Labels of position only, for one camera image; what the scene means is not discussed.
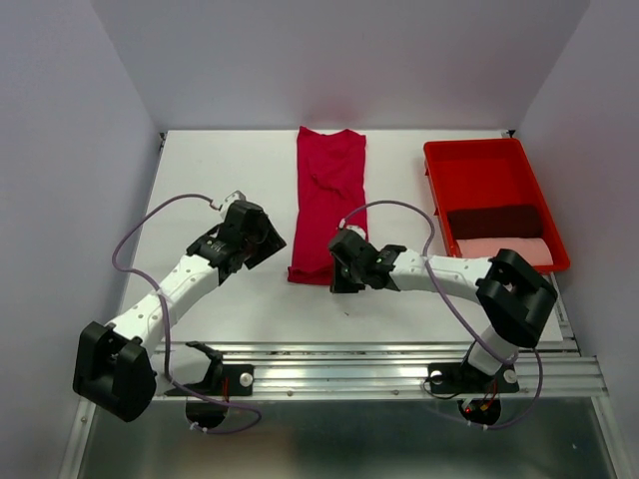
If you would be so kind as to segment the red t-shirt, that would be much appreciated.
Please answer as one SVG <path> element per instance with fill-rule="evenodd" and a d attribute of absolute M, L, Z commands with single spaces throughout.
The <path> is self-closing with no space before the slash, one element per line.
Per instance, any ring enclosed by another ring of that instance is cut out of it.
<path fill-rule="evenodd" d="M 365 148 L 366 137 L 352 130 L 327 135 L 299 129 L 299 212 L 288 281 L 330 285 L 333 259 L 328 244 L 340 221 L 365 204 Z"/>

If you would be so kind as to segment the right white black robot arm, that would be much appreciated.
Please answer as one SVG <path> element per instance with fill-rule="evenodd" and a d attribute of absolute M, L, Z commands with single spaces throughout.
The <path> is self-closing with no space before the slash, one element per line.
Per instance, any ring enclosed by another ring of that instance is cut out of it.
<path fill-rule="evenodd" d="M 402 245 L 376 249 L 359 233 L 340 230 L 328 243 L 333 293 L 366 287 L 437 293 L 473 338 L 461 363 L 442 372 L 441 384 L 469 392 L 510 368 L 520 349 L 534 349 L 558 293 L 520 254 L 494 257 L 426 256 Z"/>

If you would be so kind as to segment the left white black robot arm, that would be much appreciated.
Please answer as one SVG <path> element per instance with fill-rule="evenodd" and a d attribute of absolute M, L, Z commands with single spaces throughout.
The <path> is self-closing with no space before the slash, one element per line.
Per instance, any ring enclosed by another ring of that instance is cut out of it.
<path fill-rule="evenodd" d="M 105 324 L 80 333 L 73 389 L 125 422 L 137 419 L 156 395 L 175 389 L 209 400 L 227 395 L 233 379 L 222 354 L 201 342 L 187 345 L 184 379 L 171 367 L 171 330 L 206 295 L 242 268 L 252 269 L 286 243 L 264 209 L 240 192 L 217 208 L 221 222 L 197 238 L 161 281 L 134 268 L 151 290 Z"/>

